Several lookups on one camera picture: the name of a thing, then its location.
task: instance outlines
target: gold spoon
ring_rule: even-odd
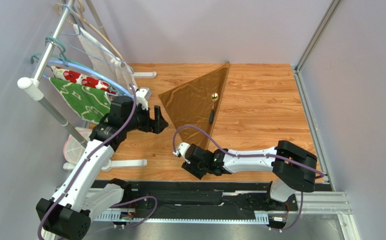
[[[215,114],[215,102],[218,101],[218,93],[214,92],[211,95],[212,99],[212,110],[211,110],[211,116],[209,117],[209,123],[211,124],[213,122],[213,115]]]

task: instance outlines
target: black handle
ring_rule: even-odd
[[[211,116],[209,117],[209,123],[211,124],[213,122],[213,115],[215,114],[215,111],[211,110]]]

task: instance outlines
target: green towel with white pattern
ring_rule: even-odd
[[[98,124],[110,112],[110,101],[105,91],[53,77],[50,81],[83,120]]]

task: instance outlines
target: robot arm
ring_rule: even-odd
[[[273,172],[279,179],[271,182],[266,197],[269,206],[280,205],[296,191],[311,193],[314,191],[315,173],[300,166],[285,163],[275,155],[290,158],[313,169],[317,165],[317,157],[312,153],[288,141],[279,141],[275,147],[262,150],[236,151],[217,149],[215,152],[204,150],[194,144],[182,142],[173,154],[182,157],[185,162],[182,168],[202,179],[213,174],[233,174],[242,171]]]
[[[137,105],[133,117],[125,128],[106,145],[99,148],[90,158],[88,155],[105,140],[116,133],[127,121],[133,100],[127,96],[118,96],[110,106],[110,113],[105,115],[94,127],[81,161],[76,165],[64,184],[53,194],[50,200],[40,199],[36,205],[42,220],[57,199],[60,201],[49,212],[43,228],[70,240],[81,240],[89,229],[91,221],[110,206],[127,202],[132,198],[131,185],[120,179],[111,180],[105,188],[86,199],[86,194],[98,176],[101,168],[108,164],[120,143],[127,137],[127,132],[140,130],[159,134],[169,124],[163,119],[158,106],[154,106],[155,119],[150,118],[147,104],[149,89],[136,91]]]

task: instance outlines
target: white cloth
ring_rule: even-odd
[[[79,28],[77,24],[73,25],[74,31],[76,34],[79,34]],[[114,58],[112,55],[110,55],[110,51],[102,45],[98,40],[96,40],[92,35],[90,35],[86,30],[81,28],[82,34],[78,35],[78,38],[80,40],[80,43],[83,46],[83,49],[88,54],[104,60],[108,63],[111,63],[113,65],[116,65],[126,71],[123,71],[117,67],[114,67],[112,65],[109,65],[103,61],[100,61],[92,56],[89,56],[89,59],[92,62],[92,66],[95,71],[99,72],[100,74],[108,77],[111,80],[114,80],[120,86],[124,87],[126,90],[128,90],[130,93],[132,93],[131,88],[129,87],[129,84],[132,84],[133,86],[137,87],[137,83],[135,81],[134,75],[130,74],[130,69],[125,65],[121,67],[121,63],[119,62],[119,58]]]

